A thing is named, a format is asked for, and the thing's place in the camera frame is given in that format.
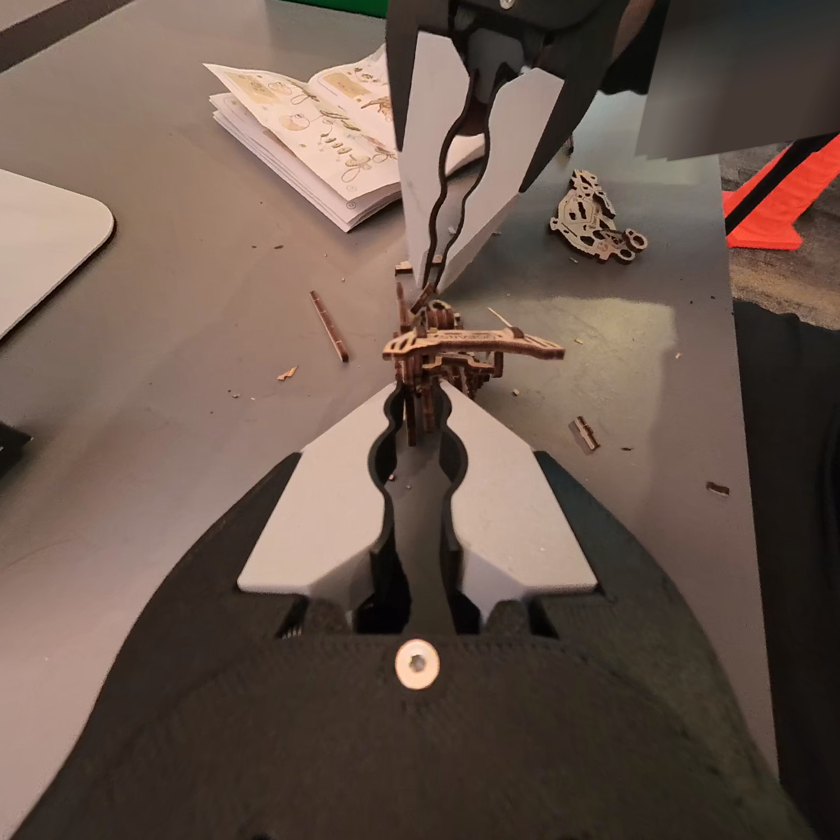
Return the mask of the wooden book stand white base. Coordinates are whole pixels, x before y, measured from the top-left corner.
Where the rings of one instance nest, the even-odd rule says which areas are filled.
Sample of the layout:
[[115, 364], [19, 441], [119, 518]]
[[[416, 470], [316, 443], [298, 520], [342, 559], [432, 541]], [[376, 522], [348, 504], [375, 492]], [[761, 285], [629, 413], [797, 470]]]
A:
[[111, 237], [99, 200], [1, 171], [1, 336], [14, 329]]

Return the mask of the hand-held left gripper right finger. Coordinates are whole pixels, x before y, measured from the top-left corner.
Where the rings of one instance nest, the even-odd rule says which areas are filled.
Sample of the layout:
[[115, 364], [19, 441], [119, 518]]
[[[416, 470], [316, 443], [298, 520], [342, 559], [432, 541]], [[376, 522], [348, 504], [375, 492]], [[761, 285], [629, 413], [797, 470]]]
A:
[[534, 450], [449, 383], [442, 443], [455, 446], [456, 590], [487, 620], [500, 602], [591, 593], [592, 567]]

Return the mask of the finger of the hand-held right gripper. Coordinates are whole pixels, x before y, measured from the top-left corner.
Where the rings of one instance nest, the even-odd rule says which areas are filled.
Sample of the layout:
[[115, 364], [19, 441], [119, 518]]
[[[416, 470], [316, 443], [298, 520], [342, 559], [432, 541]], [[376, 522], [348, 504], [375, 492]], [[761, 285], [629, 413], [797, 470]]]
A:
[[420, 287], [437, 250], [433, 237], [447, 193], [447, 150], [465, 112], [469, 85], [454, 42], [419, 31], [398, 164], [407, 256]]
[[465, 197], [461, 226], [447, 246], [438, 291], [460, 277], [518, 200], [563, 85], [545, 70], [530, 69], [499, 87], [488, 118], [485, 165]]

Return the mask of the brown wooden model assembly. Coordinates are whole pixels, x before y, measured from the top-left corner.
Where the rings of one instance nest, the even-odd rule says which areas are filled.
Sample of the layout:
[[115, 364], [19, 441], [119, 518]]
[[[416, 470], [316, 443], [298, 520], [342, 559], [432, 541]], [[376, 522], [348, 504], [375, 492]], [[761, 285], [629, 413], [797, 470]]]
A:
[[459, 313], [440, 299], [412, 314], [400, 281], [395, 297], [398, 330], [382, 357], [393, 363], [402, 389], [406, 440], [411, 447], [417, 444], [416, 405], [421, 407], [425, 433], [438, 425], [435, 385], [449, 383], [472, 400], [484, 384], [503, 376], [506, 354], [540, 361], [561, 361], [565, 356], [559, 344], [525, 333], [507, 321], [503, 329], [467, 329]]

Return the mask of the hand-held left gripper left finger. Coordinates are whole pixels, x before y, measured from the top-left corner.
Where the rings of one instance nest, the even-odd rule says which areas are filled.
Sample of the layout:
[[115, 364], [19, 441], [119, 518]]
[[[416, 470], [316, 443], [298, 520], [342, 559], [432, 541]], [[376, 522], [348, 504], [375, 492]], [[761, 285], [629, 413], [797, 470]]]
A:
[[400, 389], [390, 384], [299, 454], [237, 585], [242, 592], [362, 603], [371, 552], [387, 533], [384, 487], [396, 468]]

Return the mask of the orange traffic cone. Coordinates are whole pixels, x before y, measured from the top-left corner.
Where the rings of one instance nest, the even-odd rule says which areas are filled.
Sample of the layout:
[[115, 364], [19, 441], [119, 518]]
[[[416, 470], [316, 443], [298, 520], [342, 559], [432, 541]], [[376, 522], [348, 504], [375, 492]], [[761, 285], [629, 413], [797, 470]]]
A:
[[838, 133], [792, 142], [737, 190], [722, 194], [728, 246], [798, 249], [795, 221], [838, 173]]

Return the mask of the open instruction booklet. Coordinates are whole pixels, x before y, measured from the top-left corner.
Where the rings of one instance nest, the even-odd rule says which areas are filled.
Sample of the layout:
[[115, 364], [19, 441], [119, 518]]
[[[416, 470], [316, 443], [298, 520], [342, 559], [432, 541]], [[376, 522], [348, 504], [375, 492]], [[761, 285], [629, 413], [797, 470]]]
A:
[[213, 118], [348, 233], [401, 198], [382, 45], [309, 80], [205, 64], [226, 92]]

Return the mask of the stacked green plastic bins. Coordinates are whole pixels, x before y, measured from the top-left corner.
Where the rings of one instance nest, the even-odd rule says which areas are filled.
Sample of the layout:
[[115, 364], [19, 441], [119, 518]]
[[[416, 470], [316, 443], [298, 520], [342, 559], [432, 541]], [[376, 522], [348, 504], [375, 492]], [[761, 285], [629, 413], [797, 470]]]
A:
[[319, 7], [379, 19], [384, 19], [387, 16], [390, 4], [387, 0], [300, 0], [292, 2], [309, 7]]

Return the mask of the pale wooden parts sheet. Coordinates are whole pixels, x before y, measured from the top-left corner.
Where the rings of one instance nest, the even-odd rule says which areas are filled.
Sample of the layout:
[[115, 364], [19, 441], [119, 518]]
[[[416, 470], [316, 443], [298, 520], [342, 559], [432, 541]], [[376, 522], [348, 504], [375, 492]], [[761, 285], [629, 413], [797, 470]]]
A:
[[648, 239], [631, 228], [618, 229], [614, 217], [614, 205], [597, 176], [574, 170], [569, 190], [549, 220], [549, 230], [561, 235], [567, 245], [583, 256], [601, 263], [614, 257], [629, 264], [648, 247]]

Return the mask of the dark model kit box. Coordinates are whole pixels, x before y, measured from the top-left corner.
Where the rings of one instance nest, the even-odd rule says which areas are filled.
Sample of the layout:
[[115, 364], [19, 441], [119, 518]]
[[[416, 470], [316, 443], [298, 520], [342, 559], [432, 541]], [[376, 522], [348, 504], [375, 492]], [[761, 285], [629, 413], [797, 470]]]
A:
[[1, 428], [1, 467], [0, 476], [3, 478], [8, 471], [20, 461], [25, 446], [32, 440], [32, 437], [24, 431], [9, 426], [3, 421]]

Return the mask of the long notched wooden strip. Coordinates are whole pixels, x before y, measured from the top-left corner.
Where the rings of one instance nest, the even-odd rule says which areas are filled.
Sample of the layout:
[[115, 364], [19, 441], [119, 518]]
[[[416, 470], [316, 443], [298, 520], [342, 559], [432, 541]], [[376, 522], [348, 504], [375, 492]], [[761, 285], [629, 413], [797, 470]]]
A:
[[340, 331], [338, 330], [335, 321], [333, 320], [331, 313], [327, 309], [320, 295], [315, 290], [310, 290], [309, 295], [313, 306], [315, 307], [316, 312], [322, 322], [322, 325], [329, 336], [332, 346], [335, 349], [337, 355], [339, 356], [339, 359], [344, 364], [349, 363], [350, 354], [347, 350], [343, 337]]

